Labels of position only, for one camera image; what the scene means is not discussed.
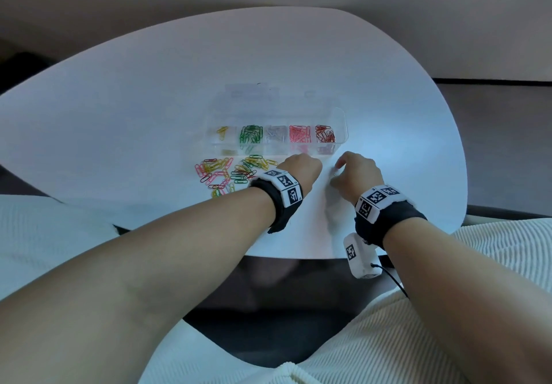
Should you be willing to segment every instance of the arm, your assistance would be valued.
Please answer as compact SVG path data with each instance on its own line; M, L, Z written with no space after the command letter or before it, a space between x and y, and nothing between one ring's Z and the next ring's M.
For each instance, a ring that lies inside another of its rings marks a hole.
M332 180L353 205L384 183L373 160L345 153ZM473 382L551 382L552 297L421 218L384 248L425 326Z
M304 154L279 167L304 195L322 169ZM2 382L137 382L163 337L274 217L266 192L248 188L171 213L26 285L0 302Z

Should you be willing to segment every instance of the cord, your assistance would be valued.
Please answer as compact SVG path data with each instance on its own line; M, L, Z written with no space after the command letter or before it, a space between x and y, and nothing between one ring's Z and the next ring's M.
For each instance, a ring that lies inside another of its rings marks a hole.
M372 268L382 268L382 269L385 271L385 273L388 274L388 275L391 277L391 279L397 284L397 287L399 287L399 288L401 289L401 291L404 293L404 295L406 296L406 298L409 297L409 295L406 293L405 289L401 286L401 284L399 284L399 282L395 279L395 277L392 276L392 275L389 273L389 271L388 271L387 269L385 269L385 268L384 268L383 266L381 266L381 265L376 265L376 264L370 264L370 266L371 266Z

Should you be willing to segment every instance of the black strap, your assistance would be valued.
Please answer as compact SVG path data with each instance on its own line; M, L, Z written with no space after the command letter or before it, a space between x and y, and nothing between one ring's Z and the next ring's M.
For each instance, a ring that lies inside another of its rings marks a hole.
M375 244L383 249L383 237L387 232L403 220L419 217L427 220L425 215L420 213L407 201L394 202L387 208L380 211L374 224L362 217L356 216L354 226L356 233L368 244Z
M284 207L284 203L281 199L280 191L278 191L278 189L274 185L272 185L269 181L265 181L262 179L254 179L251 181L249 186L254 186L262 189L270 196L270 198L272 198L272 201L274 202L274 208L276 209L276 219L274 220L274 223L272 223L270 229L268 230L268 234L282 231L285 228L286 224L288 223L289 219L292 217L293 214L295 214L295 211L297 211L297 209L303 202L303 200L300 199L295 204L290 205L288 207ZM301 185L299 186L299 188L301 189L301 196L302 196L303 188L301 188Z

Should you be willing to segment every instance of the transparent storage container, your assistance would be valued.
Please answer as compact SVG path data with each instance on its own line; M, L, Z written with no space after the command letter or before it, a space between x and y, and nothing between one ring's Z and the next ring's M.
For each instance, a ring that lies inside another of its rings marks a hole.
M218 155L333 154L348 138L336 98L280 97L266 85L228 85L211 104L204 146Z

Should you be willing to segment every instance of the tabletop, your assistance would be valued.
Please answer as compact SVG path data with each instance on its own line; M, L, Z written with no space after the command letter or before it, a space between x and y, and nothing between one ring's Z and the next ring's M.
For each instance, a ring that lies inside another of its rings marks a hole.
M398 43L335 9L214 12L79 53L0 96L0 163L134 229L210 198L194 169L210 157L196 147L207 104L229 84L258 82L338 98L349 139L321 156L320 178L286 229L262 235L249 255L345 257L354 209L328 180L346 150L373 158L437 227L460 227L466 163L443 96Z

